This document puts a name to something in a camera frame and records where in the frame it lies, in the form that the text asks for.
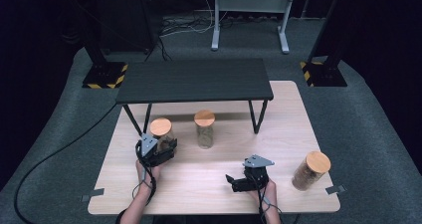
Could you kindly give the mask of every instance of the gripper camera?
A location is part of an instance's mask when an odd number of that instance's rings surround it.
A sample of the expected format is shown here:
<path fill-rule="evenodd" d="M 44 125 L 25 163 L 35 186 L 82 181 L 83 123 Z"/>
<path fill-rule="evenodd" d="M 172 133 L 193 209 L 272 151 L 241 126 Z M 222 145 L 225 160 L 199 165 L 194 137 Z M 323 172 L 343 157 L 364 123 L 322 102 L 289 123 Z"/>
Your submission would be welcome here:
<path fill-rule="evenodd" d="M 158 139 L 143 133 L 136 144 L 136 156 L 144 167 L 154 167 L 174 157 L 177 138 L 169 141 L 168 147 L 157 151 Z"/>
<path fill-rule="evenodd" d="M 266 166 L 274 165 L 274 161 L 254 154 L 245 159 L 243 165 L 245 166 L 244 174 L 246 178 L 235 180 L 226 174 L 226 179 L 232 184 L 234 192 L 261 190 L 264 188 L 269 181 Z"/>

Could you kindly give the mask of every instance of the metal frame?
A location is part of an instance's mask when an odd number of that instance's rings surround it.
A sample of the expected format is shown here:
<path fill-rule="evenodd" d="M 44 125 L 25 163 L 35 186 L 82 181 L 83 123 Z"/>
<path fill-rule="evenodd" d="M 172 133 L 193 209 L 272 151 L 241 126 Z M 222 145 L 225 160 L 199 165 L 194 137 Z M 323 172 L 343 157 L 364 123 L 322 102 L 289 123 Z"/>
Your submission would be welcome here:
<path fill-rule="evenodd" d="M 290 50 L 286 38 L 286 26 L 288 24 L 292 3 L 293 0 L 215 0 L 215 24 L 211 51 L 218 50 L 218 43 L 220 40 L 220 11 L 250 11 L 284 13 L 282 25 L 278 26 L 278 33 L 280 44 L 282 45 L 282 52 L 283 54 L 288 54 Z"/>

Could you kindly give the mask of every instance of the cable on floor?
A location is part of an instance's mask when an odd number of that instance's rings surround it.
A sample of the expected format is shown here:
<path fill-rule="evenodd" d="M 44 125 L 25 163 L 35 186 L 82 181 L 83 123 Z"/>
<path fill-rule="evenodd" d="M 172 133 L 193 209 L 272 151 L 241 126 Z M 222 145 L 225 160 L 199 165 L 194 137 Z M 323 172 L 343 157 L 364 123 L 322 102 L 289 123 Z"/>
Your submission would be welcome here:
<path fill-rule="evenodd" d="M 68 144 L 66 144 L 65 146 L 59 148 L 58 150 L 56 150 L 55 152 L 51 153 L 50 155 L 48 155 L 47 157 L 43 158 L 41 161 L 37 162 L 37 164 L 35 164 L 29 171 L 27 171 L 25 173 L 25 175 L 23 176 L 23 178 L 21 179 L 21 181 L 18 184 L 18 187 L 15 191 L 15 195 L 14 195 L 14 199 L 13 199 L 13 207 L 15 209 L 16 214 L 18 215 L 18 217 L 27 224 L 32 224 L 33 222 L 31 222 L 30 220 L 28 220 L 26 217 L 24 217 L 24 215 L 20 212 L 19 210 L 19 205 L 18 205 L 18 197 L 19 197 L 19 190 L 22 187 L 22 184 L 25 182 L 26 178 L 29 176 L 29 174 L 32 173 L 32 171 L 34 171 L 39 165 L 41 165 L 42 163 L 44 163 L 45 161 L 47 161 L 49 158 L 51 158 L 52 156 L 58 154 L 59 152 L 65 150 L 66 148 L 70 147 L 71 145 L 73 145 L 75 142 L 77 142 L 78 140 L 80 140 L 82 137 L 84 137 L 88 132 L 90 132 L 94 127 L 96 127 L 101 121 L 103 121 L 103 119 L 105 119 L 109 113 L 111 113 L 111 111 L 114 109 L 114 107 L 116 106 L 116 104 L 114 104 L 101 118 L 100 120 L 98 120 L 96 123 L 94 123 L 94 125 L 92 125 L 90 128 L 88 128 L 85 132 L 83 132 L 81 135 L 79 135 L 77 138 L 75 138 L 73 141 L 69 142 Z"/>

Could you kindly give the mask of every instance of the forearm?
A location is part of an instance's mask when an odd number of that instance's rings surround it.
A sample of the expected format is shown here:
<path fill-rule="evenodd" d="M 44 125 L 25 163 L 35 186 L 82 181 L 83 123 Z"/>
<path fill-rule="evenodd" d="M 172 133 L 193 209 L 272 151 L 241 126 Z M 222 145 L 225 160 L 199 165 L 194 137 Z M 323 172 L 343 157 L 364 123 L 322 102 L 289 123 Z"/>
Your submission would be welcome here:
<path fill-rule="evenodd" d="M 138 224 L 140 222 L 150 193 L 151 189 L 145 183 L 140 184 L 136 196 L 121 216 L 121 224 Z"/>
<path fill-rule="evenodd" d="M 267 220 L 267 224 L 282 224 L 277 207 L 270 206 L 269 208 L 269 206 L 263 202 L 263 210 L 265 211 L 264 215 L 265 219 Z"/>

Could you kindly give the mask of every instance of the dark background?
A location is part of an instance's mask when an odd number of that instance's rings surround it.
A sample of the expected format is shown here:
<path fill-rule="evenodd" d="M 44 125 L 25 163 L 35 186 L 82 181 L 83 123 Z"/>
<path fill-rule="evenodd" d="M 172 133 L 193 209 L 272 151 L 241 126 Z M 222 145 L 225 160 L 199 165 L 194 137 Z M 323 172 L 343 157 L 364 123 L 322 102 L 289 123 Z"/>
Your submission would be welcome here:
<path fill-rule="evenodd" d="M 101 19 L 97 0 L 78 1 Z M 206 7 L 204 0 L 152 1 L 161 15 Z M 301 17 L 305 2 L 294 0 L 292 17 Z M 307 17 L 325 17 L 331 2 L 310 0 Z M 316 51 L 316 56 L 332 54 L 349 19 L 359 19 L 352 23 L 354 35 L 344 38 L 342 59 L 365 78 L 419 170 L 421 5 L 420 0 L 339 0 Z M 68 0 L 0 0 L 0 7 L 3 187 L 50 118 L 83 45 Z M 100 38 L 99 23 L 90 16 L 87 21 Z"/>

